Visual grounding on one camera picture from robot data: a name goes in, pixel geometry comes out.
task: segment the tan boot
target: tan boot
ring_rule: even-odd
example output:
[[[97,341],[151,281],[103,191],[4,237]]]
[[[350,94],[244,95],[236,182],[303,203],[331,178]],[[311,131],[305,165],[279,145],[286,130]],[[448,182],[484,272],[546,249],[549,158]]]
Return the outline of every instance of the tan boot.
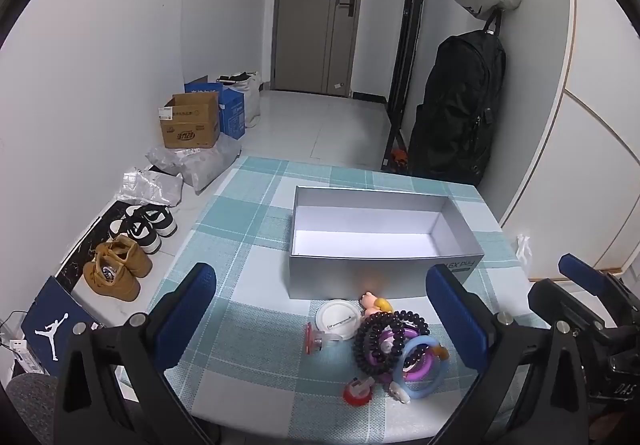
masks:
[[[140,293],[140,283],[127,267],[101,251],[96,251],[94,261],[85,263],[82,275],[98,295],[131,302]]]
[[[118,234],[110,243],[100,243],[95,248],[95,251],[96,253],[100,251],[104,255],[111,255],[139,279],[146,277],[153,266],[151,259],[140,248],[140,245],[124,234]]]

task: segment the purple ring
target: purple ring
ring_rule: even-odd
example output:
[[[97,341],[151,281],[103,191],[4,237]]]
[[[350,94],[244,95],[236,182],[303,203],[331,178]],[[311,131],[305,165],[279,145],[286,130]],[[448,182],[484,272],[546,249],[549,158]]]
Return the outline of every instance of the purple ring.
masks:
[[[380,343],[384,342],[393,334],[394,332],[392,330],[384,330],[380,334]],[[405,327],[404,335],[412,339],[418,336],[418,332],[414,329]],[[367,357],[367,362],[369,362],[370,365],[376,365],[378,363],[376,359],[373,357],[373,354],[371,354],[371,351],[369,351],[366,354],[366,357]],[[406,376],[405,376],[406,381],[422,380],[422,378],[427,376],[427,373],[429,372],[431,365],[433,365],[433,351],[431,351],[431,349],[428,349],[427,352],[423,354],[420,361],[417,364],[415,364],[414,367],[412,367],[411,370],[409,370],[406,373]],[[390,373],[383,373],[382,375],[378,376],[378,379],[382,383],[390,383],[393,378]]]

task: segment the table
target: table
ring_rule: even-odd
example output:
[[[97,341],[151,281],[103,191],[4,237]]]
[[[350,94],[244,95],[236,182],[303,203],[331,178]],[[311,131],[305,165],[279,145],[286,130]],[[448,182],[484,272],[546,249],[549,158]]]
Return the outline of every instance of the table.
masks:
[[[485,256],[465,287],[494,312],[542,326],[527,304],[529,281],[475,187],[365,170],[241,157],[226,173],[159,285],[151,308],[197,262],[216,271],[218,287],[182,360],[165,375],[186,408],[226,427],[279,438],[329,443],[398,442],[433,436],[474,381],[427,297],[389,299],[430,324],[451,351],[446,380],[425,399],[401,405],[376,386],[365,407],[346,405],[344,385],[362,374],[351,341],[303,353],[303,327],[322,301],[289,299],[290,219],[296,186],[405,190],[451,197]],[[514,382],[503,409],[521,387]]]

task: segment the sneaker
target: sneaker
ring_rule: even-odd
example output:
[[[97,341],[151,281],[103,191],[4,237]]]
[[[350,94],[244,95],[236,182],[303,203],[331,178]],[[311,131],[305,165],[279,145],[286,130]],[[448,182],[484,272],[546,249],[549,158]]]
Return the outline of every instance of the sneaker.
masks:
[[[166,206],[153,205],[134,205],[127,208],[125,216],[127,218],[135,218],[140,216],[151,223],[154,230],[162,237],[174,235],[178,229],[175,224],[174,216],[171,215]]]
[[[138,279],[149,275],[153,266],[151,259],[140,248],[140,245],[124,234],[116,235],[110,243],[100,243],[95,251],[113,257],[118,263],[126,266],[131,274]]]
[[[109,225],[109,235],[115,239],[118,234],[124,234],[134,240],[145,253],[156,253],[160,248],[158,234],[143,217],[116,219]]]
[[[95,252],[95,259],[82,267],[82,275],[98,295],[131,302],[140,293],[140,283],[122,263],[111,255]]]

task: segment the white cabinet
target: white cabinet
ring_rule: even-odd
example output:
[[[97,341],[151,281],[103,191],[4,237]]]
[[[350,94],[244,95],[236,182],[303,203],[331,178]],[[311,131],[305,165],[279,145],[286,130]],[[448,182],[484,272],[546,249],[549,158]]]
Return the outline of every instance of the white cabinet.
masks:
[[[611,246],[596,263],[596,268],[620,268],[629,260],[629,258],[631,258],[639,241],[640,202],[636,203],[635,208],[629,215],[625,224],[622,226],[618,237],[612,241]]]
[[[565,88],[640,157],[640,38],[616,0],[576,0]]]
[[[503,230],[511,240],[530,235],[530,278],[561,277],[558,260],[565,253],[589,265],[606,261],[621,266],[610,253],[618,248],[612,242],[639,192],[636,160],[565,94],[542,157]],[[632,225],[623,231],[626,239],[619,245],[624,252],[638,242],[639,234],[633,236],[633,231]]]

